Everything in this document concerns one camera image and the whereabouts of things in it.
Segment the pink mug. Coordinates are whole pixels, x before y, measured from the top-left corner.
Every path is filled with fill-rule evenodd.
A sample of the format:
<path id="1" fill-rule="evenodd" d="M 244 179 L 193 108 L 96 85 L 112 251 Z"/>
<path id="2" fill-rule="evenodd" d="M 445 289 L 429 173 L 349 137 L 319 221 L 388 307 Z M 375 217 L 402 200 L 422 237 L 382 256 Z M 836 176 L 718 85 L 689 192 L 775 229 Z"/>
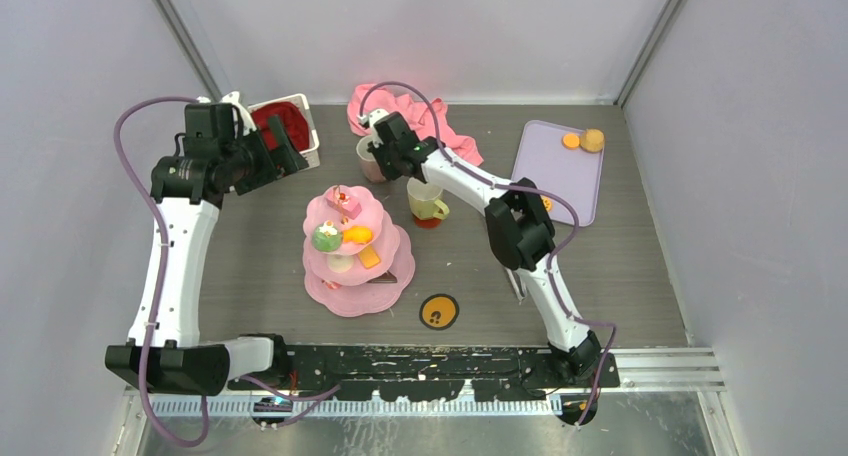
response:
<path id="1" fill-rule="evenodd" d="M 369 144 L 372 141 L 371 136 L 362 137 L 356 145 L 356 155 L 364 177 L 372 183 L 383 183 L 387 179 L 382 174 L 375 156 L 369 151 Z"/>

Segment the green mug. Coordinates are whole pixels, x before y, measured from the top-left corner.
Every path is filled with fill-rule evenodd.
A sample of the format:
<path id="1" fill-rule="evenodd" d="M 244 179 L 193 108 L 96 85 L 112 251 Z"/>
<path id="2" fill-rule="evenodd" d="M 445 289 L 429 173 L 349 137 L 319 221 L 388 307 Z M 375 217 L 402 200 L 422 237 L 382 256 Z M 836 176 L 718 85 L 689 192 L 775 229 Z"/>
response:
<path id="1" fill-rule="evenodd" d="M 411 214 L 418 220 L 445 220 L 450 209 L 443 200 L 443 189 L 432 183 L 409 178 L 406 191 Z"/>

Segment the pink cherry cake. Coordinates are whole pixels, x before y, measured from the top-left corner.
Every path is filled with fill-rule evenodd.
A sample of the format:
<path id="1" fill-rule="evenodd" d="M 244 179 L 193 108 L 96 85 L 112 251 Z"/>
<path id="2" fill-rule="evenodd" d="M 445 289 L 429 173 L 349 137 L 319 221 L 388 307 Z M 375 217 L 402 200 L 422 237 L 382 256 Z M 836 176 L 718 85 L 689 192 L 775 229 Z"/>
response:
<path id="1" fill-rule="evenodd" d="M 359 199 L 346 186 L 336 185 L 331 187 L 324 195 L 325 203 L 343 218 L 355 219 L 361 213 Z"/>

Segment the orange fish-shaped cookie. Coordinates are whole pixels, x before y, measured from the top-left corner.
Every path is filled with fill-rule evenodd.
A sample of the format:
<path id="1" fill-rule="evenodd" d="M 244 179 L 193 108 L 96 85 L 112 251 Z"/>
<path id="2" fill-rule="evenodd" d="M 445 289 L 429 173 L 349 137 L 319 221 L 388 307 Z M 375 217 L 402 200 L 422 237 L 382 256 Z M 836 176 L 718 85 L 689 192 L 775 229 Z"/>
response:
<path id="1" fill-rule="evenodd" d="M 342 231 L 342 237 L 344 244 L 351 243 L 358 245 L 367 245 L 374 238 L 372 230 L 366 226 L 353 226 L 345 229 Z"/>

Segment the green frog macaron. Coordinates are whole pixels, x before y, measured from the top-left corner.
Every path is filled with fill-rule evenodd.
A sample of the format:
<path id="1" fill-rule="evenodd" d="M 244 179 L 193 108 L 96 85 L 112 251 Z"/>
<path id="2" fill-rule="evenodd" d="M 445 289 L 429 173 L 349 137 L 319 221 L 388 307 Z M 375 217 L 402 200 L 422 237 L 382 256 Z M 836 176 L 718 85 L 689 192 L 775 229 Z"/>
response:
<path id="1" fill-rule="evenodd" d="M 311 235 L 312 247 L 322 253 L 338 250 L 344 242 L 343 231 L 332 220 L 318 225 Z"/>

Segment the orange wafer bar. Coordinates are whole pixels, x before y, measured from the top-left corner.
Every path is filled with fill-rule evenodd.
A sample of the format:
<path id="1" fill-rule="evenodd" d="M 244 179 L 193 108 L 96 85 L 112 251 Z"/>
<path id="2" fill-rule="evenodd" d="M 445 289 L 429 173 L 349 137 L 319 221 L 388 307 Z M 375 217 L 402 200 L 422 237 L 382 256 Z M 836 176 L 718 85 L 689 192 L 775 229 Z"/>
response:
<path id="1" fill-rule="evenodd" d="M 357 253 L 357 257 L 365 269 L 371 269 L 381 263 L 381 258 L 372 245 L 365 246 Z"/>

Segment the pink three-tier dessert stand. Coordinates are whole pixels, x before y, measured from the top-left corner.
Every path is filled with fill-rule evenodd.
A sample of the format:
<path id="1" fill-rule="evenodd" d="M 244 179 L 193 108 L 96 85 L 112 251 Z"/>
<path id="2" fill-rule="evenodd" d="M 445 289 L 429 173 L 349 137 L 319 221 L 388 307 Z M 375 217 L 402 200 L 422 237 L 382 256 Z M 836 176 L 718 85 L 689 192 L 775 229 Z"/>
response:
<path id="1" fill-rule="evenodd" d="M 364 186 L 346 186 L 359 199 L 362 211 L 355 219 L 343 218 L 325 203 L 324 195 L 331 187 L 309 202 L 302 224 L 305 235 L 302 253 L 305 289 L 314 301 L 337 316 L 358 317 L 388 310 L 413 279 L 415 260 L 410 237 L 401 226 L 393 222 L 382 203 Z M 353 226 L 370 228 L 374 238 L 367 245 L 373 246 L 381 263 L 371 269 L 362 266 L 357 253 L 367 245 L 343 243 L 331 253 L 315 250 L 311 245 L 312 232 L 327 220 L 332 220 L 342 231 Z M 353 256 L 354 265 L 345 273 L 333 273 L 326 264 L 328 254 Z M 391 271 L 398 278 L 396 284 L 367 283 L 386 271 Z M 323 280 L 337 282 L 341 287 L 331 290 L 322 283 Z"/>

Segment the white round cake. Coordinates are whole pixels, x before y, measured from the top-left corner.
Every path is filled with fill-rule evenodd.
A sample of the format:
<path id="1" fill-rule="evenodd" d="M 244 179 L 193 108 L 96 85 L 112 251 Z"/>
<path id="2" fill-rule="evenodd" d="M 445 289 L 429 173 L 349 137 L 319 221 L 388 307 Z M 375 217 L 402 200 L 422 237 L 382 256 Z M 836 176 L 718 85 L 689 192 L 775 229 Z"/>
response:
<path id="1" fill-rule="evenodd" d="M 349 255 L 328 254 L 326 256 L 326 264 L 333 273 L 345 273 L 349 271 L 355 262 L 355 258 Z"/>

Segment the chocolate cake slice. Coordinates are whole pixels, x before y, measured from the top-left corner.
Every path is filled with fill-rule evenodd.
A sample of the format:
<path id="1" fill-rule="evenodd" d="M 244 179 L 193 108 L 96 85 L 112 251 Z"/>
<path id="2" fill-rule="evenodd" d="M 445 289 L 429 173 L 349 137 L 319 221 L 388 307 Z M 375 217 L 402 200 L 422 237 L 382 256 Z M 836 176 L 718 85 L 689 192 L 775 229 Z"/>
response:
<path id="1" fill-rule="evenodd" d="M 396 284 L 397 282 L 398 278 L 391 271 L 386 271 L 367 281 L 368 284 Z"/>

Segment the metal serving tongs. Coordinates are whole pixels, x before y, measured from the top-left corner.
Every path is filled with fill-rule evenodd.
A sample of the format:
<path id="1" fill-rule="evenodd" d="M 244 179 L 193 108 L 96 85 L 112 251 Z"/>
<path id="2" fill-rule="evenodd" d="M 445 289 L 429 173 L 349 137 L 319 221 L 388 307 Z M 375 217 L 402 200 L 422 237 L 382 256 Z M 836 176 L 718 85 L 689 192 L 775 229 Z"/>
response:
<path id="1" fill-rule="evenodd" d="M 525 284 L 520 280 L 515 271 L 506 268 L 505 272 L 518 303 L 522 304 L 527 297 Z"/>

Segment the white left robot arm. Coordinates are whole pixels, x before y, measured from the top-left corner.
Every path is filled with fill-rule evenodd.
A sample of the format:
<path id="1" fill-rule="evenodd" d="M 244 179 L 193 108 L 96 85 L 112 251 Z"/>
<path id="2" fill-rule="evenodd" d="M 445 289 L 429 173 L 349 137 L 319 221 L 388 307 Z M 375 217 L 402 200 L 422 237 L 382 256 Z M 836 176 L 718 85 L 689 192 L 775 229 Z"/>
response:
<path id="1" fill-rule="evenodd" d="M 278 115 L 254 123 L 234 103 L 187 101 L 184 121 L 177 150 L 157 162 L 150 186 L 140 189 L 154 218 L 145 289 L 126 342 L 107 347 L 105 366 L 152 394 L 215 396 L 245 375 L 280 388 L 292 373 L 283 337 L 201 342 L 200 289 L 225 196 L 274 183 L 307 161 Z"/>

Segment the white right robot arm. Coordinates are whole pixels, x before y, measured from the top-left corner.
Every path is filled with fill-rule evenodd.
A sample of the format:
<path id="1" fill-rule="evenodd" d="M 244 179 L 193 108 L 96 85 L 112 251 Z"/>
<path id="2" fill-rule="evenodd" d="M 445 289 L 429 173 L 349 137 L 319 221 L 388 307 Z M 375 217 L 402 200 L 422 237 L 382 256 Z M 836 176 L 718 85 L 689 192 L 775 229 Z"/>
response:
<path id="1" fill-rule="evenodd" d="M 469 164 L 436 137 L 420 139 L 397 112 L 378 109 L 357 122 L 371 136 L 368 150 L 386 179 L 432 184 L 484 217 L 491 252 L 526 287 L 542 317 L 558 379 L 577 387 L 595 376 L 605 351 L 559 269 L 542 191 L 528 179 L 509 181 Z"/>

